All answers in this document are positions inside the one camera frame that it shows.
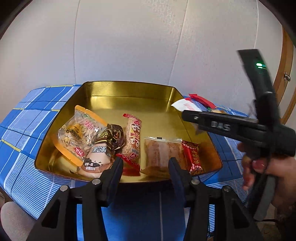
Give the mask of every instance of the red packaging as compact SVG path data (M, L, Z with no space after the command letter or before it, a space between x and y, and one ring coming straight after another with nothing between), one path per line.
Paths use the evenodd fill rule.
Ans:
M140 130L142 121L130 114L123 114L128 118L125 132L125 146L122 153L117 156L121 157L125 162L123 164L123 173L132 174L136 171L140 173Z
M188 171L191 175L199 175L204 172L200 159L198 156L198 144L182 141L182 147L184 150L185 159L188 166Z

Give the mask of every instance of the screw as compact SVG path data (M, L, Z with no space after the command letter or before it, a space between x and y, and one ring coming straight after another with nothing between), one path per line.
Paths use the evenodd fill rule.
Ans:
M62 192L66 191L68 189L68 186L63 185L59 188Z
M198 179L192 179L192 180L191 180L191 183L192 183L193 185L198 185L198 184L200 183L200 181L199 181Z
M101 183L101 180L100 179L93 179L93 181L92 181L92 184L94 184L94 185L98 185L98 184L100 184Z
M231 189L231 187L230 187L230 186L225 186L225 187L223 187L223 190L224 190L225 192L229 192L229 191L230 191L230 189Z

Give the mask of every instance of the gold metal tray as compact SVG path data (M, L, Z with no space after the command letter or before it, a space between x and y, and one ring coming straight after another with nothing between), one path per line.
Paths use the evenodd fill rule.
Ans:
M89 181L88 178L71 173L76 166L69 162L52 143L51 135L74 115L76 105L92 110L107 123L125 128L130 113L142 120L141 128L141 169L146 167L144 137L182 138L199 144L199 156L205 173L222 168L221 159L206 132L195 135L195 129L181 118L181 112L171 106L182 99L180 92L170 86L126 82L97 81L84 83L67 101L49 128L37 154L35 167L67 178ZM122 176L121 182L151 182L163 179L140 176Z

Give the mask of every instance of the white wall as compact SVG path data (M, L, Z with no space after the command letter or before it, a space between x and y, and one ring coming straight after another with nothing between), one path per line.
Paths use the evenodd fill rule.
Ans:
M34 0L0 40L0 121L32 89L75 84L73 33L79 0Z
M236 50L259 48L274 78L281 41L256 0L34 0L0 40L0 121L33 88L89 80L172 85L248 112Z
M296 108L293 109L286 126L292 128L293 130L296 131Z

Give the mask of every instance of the orange packaging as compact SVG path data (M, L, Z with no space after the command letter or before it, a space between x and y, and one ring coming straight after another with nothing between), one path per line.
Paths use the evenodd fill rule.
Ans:
M92 111L79 105L75 106L74 116L67 121L52 141L55 147L72 163L83 164L99 132L107 123Z

